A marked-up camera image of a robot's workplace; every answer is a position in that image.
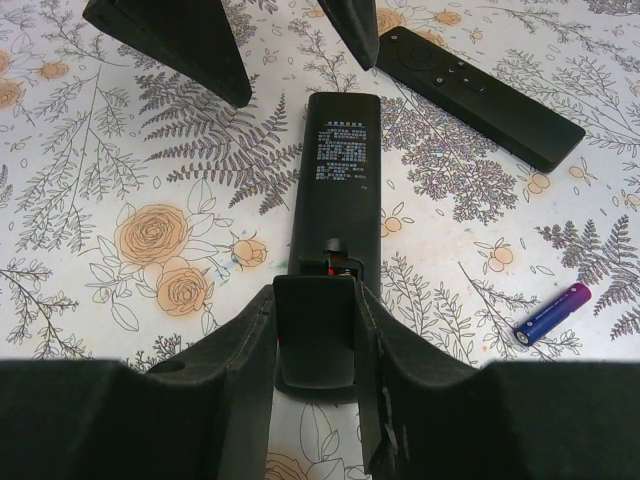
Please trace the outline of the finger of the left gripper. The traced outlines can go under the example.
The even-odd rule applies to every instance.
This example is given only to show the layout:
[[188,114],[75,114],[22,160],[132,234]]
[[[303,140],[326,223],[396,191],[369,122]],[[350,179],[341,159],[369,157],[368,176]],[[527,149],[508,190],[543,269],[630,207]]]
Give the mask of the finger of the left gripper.
[[244,107],[251,99],[250,82],[220,1],[90,1],[83,18],[232,106]]
[[319,0],[318,3],[361,68],[373,68],[379,53],[375,1]]

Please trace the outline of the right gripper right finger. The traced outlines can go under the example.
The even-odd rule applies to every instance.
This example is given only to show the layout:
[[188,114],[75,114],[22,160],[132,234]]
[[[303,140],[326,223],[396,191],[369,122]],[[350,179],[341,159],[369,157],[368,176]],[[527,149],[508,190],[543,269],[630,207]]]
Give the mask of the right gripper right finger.
[[375,479],[635,479],[639,367],[495,361],[473,368],[355,287],[355,369]]

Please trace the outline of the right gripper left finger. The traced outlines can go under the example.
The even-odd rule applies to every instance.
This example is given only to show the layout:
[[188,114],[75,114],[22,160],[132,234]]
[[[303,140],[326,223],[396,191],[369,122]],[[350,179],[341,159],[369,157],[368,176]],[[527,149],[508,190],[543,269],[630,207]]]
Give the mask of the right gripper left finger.
[[274,390],[274,293],[139,373],[113,360],[1,364],[5,479],[261,479]]

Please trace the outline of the black battery cover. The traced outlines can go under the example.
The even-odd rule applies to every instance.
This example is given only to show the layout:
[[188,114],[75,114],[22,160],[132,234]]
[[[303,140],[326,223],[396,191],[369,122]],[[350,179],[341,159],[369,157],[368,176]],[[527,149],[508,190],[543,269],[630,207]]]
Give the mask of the black battery cover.
[[274,278],[280,391],[311,397],[355,386],[355,286],[351,276]]

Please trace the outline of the black TV remote with buttons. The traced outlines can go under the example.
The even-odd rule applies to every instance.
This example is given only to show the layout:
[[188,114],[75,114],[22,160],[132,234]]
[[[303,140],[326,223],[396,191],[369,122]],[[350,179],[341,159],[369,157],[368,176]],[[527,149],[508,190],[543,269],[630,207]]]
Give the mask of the black TV remote with buttons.
[[[380,293],[381,101],[364,93],[310,95],[288,270],[284,275],[330,276],[331,266],[357,270],[355,291]],[[344,394],[301,397],[351,403]]]

